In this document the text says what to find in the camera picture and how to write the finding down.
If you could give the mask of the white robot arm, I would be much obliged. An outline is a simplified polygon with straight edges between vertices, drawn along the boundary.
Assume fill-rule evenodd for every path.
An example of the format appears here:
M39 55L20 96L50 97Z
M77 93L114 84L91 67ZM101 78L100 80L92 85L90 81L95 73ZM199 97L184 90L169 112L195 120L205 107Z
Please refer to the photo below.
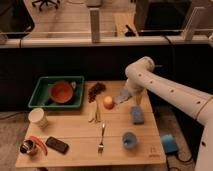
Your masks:
M125 88L132 96L148 89L204 126L194 171L213 171L213 95L153 73L154 61L144 56L125 69Z

